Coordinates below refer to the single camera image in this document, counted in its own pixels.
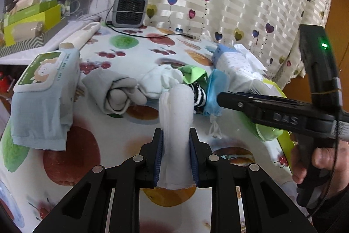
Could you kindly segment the right hand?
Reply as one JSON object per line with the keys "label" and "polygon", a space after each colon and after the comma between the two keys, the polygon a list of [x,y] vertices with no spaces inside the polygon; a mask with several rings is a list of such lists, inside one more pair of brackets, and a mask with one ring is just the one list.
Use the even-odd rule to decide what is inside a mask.
{"label": "right hand", "polygon": [[[327,198],[332,198],[343,192],[348,186],[348,142],[340,140],[335,160],[334,148],[317,148],[312,155],[312,164],[318,169],[333,170],[332,183]],[[307,169],[301,162],[299,146],[295,145],[291,152],[292,179],[301,184],[306,177]]]}

